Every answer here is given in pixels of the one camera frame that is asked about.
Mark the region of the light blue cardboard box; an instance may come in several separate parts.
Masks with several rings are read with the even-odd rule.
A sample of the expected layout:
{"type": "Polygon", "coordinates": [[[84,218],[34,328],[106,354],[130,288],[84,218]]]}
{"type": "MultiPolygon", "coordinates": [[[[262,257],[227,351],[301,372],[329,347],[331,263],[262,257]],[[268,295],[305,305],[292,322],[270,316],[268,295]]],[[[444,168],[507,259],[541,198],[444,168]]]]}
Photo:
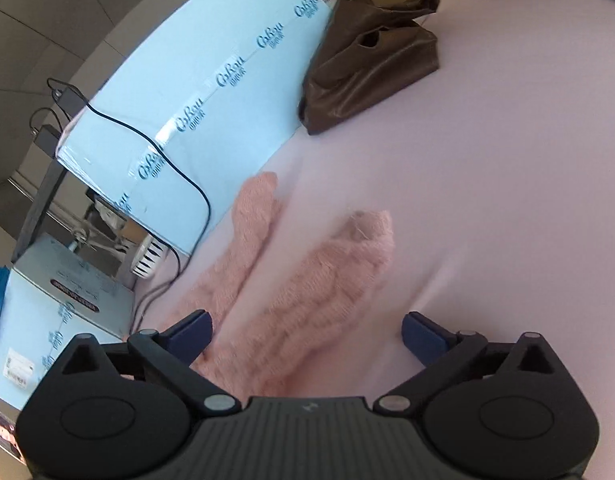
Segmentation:
{"type": "Polygon", "coordinates": [[[134,294],[43,234],[14,263],[0,316],[0,399],[21,410],[70,340],[115,344],[129,333],[134,294]]]}
{"type": "Polygon", "coordinates": [[[58,162],[183,254],[299,128],[323,0],[188,0],[68,127],[58,162]]]}

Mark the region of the pink knitted sweater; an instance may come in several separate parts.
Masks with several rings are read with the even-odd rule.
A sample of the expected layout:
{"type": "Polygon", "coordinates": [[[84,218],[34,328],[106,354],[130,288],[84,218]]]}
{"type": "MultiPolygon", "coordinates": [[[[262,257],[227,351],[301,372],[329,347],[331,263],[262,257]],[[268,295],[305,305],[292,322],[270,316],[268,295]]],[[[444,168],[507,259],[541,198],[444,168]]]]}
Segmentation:
{"type": "MultiPolygon", "coordinates": [[[[233,238],[189,292],[166,310],[160,330],[207,311],[220,328],[262,256],[280,213],[278,179],[248,179],[232,208],[233,238]]],[[[388,211],[358,211],[304,258],[272,301],[233,337],[219,336],[192,369],[240,400],[284,396],[311,356],[336,344],[364,318],[395,251],[388,211]]]]}

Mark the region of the right light blue cardboard box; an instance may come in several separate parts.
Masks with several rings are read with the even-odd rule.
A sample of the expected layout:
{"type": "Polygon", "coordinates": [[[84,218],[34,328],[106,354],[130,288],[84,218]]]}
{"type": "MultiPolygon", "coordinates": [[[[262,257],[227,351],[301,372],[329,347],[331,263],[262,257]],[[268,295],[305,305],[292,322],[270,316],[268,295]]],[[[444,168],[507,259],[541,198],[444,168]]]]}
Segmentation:
{"type": "Polygon", "coordinates": [[[183,254],[299,128],[323,0],[188,0],[68,127],[58,162],[183,254]]]}

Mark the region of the brown leather bag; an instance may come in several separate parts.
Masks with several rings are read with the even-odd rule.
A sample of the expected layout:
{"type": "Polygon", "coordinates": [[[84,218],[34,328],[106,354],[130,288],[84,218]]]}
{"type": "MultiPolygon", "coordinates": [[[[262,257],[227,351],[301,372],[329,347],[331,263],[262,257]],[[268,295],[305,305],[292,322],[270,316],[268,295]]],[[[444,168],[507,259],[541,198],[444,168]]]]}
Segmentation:
{"type": "Polygon", "coordinates": [[[322,134],[438,70],[437,36],[417,20],[439,4],[339,0],[303,79],[298,115],[307,133],[322,134]]]}

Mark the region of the white striped ceramic bowl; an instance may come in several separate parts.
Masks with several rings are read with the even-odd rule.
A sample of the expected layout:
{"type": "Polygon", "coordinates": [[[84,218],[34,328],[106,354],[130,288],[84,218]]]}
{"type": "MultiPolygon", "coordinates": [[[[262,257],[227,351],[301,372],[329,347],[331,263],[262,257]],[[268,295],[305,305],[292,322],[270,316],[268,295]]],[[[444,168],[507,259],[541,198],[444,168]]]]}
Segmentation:
{"type": "Polygon", "coordinates": [[[162,240],[158,240],[152,235],[148,235],[136,249],[131,264],[132,272],[142,280],[152,278],[158,267],[170,252],[170,248],[162,240]]]}

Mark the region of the left light blue cardboard box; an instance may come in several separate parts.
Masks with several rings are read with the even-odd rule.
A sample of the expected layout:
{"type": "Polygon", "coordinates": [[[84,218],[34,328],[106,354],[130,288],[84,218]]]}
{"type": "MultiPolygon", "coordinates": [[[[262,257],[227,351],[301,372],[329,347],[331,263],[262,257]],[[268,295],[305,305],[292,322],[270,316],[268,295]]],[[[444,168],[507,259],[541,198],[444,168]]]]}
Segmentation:
{"type": "Polygon", "coordinates": [[[21,410],[70,340],[115,344],[129,333],[134,294],[43,234],[14,263],[0,316],[0,399],[21,410]]]}

